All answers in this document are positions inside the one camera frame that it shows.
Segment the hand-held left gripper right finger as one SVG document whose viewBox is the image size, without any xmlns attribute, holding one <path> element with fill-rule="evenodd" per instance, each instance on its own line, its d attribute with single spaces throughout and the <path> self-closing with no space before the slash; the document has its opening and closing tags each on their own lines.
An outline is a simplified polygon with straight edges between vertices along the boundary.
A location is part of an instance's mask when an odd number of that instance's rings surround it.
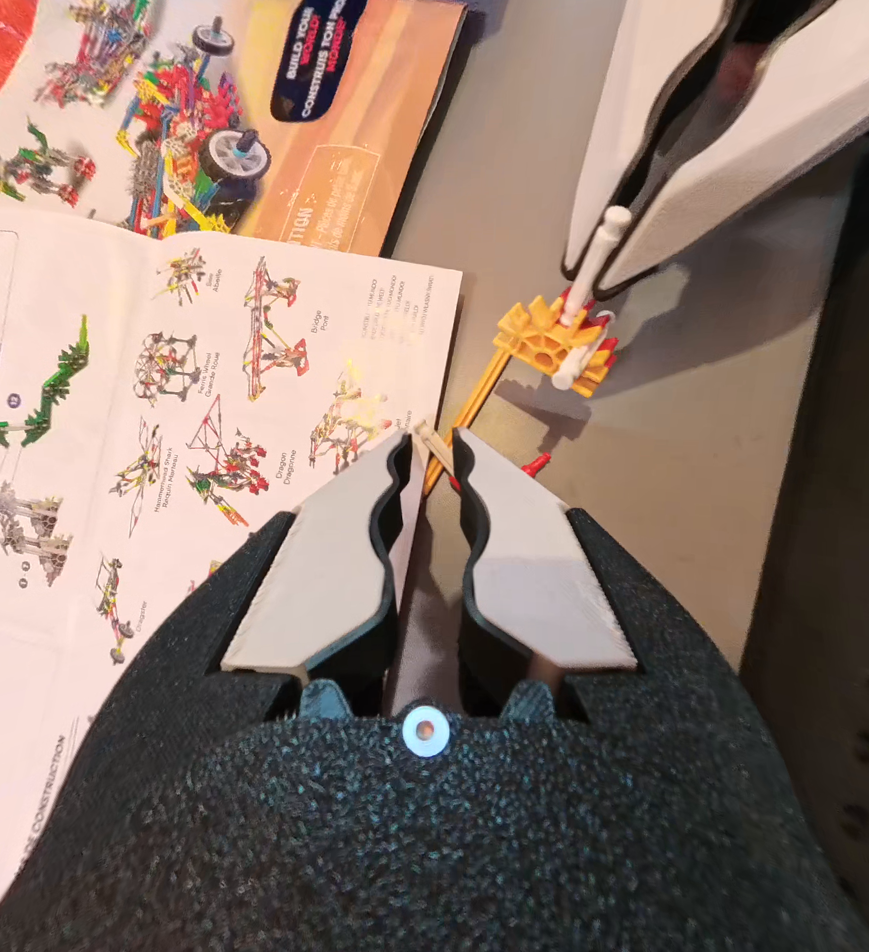
<svg viewBox="0 0 869 952">
<path fill-rule="evenodd" d="M 464 605 L 476 627 L 561 670 L 636 669 L 567 505 L 464 427 L 452 452 L 470 547 Z"/>
</svg>

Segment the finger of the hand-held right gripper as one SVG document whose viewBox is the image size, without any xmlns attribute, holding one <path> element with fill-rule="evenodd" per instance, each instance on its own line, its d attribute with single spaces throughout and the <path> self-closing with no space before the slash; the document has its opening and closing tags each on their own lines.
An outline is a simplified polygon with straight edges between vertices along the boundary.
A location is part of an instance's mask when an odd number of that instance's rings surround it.
<svg viewBox="0 0 869 952">
<path fill-rule="evenodd" d="M 607 208 L 636 214 L 659 140 L 712 78 L 736 2 L 624 3 L 576 185 L 562 272 L 579 271 Z"/>
<path fill-rule="evenodd" d="M 817 2 L 766 47 L 730 104 L 716 74 L 659 140 L 642 204 L 595 279 L 617 294 L 869 130 L 869 1 Z"/>
</svg>

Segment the orange printed toy box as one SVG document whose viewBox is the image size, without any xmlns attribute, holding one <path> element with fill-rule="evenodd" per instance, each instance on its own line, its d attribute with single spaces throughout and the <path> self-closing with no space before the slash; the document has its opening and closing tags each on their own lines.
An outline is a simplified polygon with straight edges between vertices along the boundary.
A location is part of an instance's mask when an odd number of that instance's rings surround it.
<svg viewBox="0 0 869 952">
<path fill-rule="evenodd" d="M 380 252 L 459 2 L 0 2 L 0 200 Z"/>
</svg>

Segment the black dotted mat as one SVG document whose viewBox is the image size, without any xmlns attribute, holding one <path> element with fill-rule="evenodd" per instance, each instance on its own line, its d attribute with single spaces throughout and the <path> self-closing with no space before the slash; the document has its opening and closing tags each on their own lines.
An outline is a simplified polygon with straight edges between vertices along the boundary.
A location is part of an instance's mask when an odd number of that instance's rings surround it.
<svg viewBox="0 0 869 952">
<path fill-rule="evenodd" d="M 869 148 L 835 251 L 740 663 L 869 927 Z"/>
</svg>

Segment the white printed instruction booklet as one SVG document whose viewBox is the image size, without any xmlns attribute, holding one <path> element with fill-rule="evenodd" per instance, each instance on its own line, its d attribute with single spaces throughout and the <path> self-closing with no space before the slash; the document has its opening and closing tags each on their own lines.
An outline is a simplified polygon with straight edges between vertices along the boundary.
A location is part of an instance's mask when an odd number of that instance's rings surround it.
<svg viewBox="0 0 869 952">
<path fill-rule="evenodd" d="M 0 207 L 0 899 L 158 625 L 275 513 L 435 415 L 462 282 Z"/>
</svg>

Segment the white toy rod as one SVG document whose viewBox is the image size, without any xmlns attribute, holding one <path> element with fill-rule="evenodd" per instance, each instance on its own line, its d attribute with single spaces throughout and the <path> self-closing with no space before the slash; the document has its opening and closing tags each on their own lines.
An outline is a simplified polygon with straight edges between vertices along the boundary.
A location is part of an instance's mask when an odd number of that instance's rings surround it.
<svg viewBox="0 0 869 952">
<path fill-rule="evenodd" d="M 452 446 L 447 444 L 441 435 L 426 421 L 420 420 L 414 427 L 414 432 L 421 443 L 428 448 L 432 457 L 437 460 L 441 470 L 454 476 Z"/>
<path fill-rule="evenodd" d="M 595 351 L 604 339 L 616 315 L 609 310 L 601 310 L 594 318 L 594 339 L 587 344 L 572 348 L 560 363 L 557 372 L 552 376 L 552 385 L 557 390 L 566 391 L 583 375 L 588 364 L 593 359 Z"/>
<path fill-rule="evenodd" d="M 631 220 L 629 208 L 611 206 L 604 211 L 603 219 L 592 237 L 563 303 L 559 318 L 561 326 L 571 327 L 584 303 L 590 299 L 595 279 L 607 264 L 610 255 L 618 248 L 631 225 Z"/>
</svg>

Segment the red yellow connector assembly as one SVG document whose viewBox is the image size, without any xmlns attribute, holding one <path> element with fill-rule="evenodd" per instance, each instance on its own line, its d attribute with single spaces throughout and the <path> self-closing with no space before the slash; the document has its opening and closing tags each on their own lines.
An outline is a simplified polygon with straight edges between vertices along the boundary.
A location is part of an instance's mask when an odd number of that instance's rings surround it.
<svg viewBox="0 0 869 952">
<path fill-rule="evenodd" d="M 536 296 L 527 304 L 516 303 L 497 325 L 496 348 L 510 352 L 511 358 L 540 371 L 551 380 L 567 355 L 570 331 L 559 324 L 567 294 L 563 292 L 552 303 L 542 296 Z M 619 340 L 611 356 L 602 351 L 595 354 L 598 360 L 587 367 L 573 384 L 572 391 L 585 398 L 593 395 L 618 360 L 618 343 Z"/>
</svg>

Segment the yellow toy rod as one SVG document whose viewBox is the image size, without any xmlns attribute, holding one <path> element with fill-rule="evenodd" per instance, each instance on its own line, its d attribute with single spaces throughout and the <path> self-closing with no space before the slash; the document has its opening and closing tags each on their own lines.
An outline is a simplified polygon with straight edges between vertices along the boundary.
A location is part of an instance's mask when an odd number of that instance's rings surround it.
<svg viewBox="0 0 869 952">
<path fill-rule="evenodd" d="M 510 352 L 503 349 L 496 350 L 491 361 L 481 374 L 476 387 L 472 391 L 469 398 L 465 401 L 462 410 L 459 411 L 457 417 L 455 418 L 455 421 L 452 425 L 454 428 L 469 427 L 470 424 L 475 421 L 476 416 L 481 411 L 488 397 L 493 392 L 501 374 L 510 360 Z M 449 435 L 449 437 L 444 441 L 452 446 L 452 439 L 452 435 Z M 431 458 L 429 459 L 422 485 L 422 496 L 425 498 L 428 497 L 428 495 L 432 492 L 441 475 L 445 472 L 444 470 L 441 470 L 440 464 L 432 457 L 431 454 L 430 457 Z"/>
</svg>

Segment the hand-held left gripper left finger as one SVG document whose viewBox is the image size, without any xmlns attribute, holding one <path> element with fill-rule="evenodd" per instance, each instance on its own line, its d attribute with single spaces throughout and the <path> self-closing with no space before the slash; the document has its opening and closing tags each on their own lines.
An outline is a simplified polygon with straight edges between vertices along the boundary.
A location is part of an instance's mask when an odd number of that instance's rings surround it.
<svg viewBox="0 0 869 952">
<path fill-rule="evenodd" d="M 404 431 L 298 507 L 221 661 L 225 671 L 385 673 L 397 641 L 391 549 L 411 479 Z"/>
</svg>

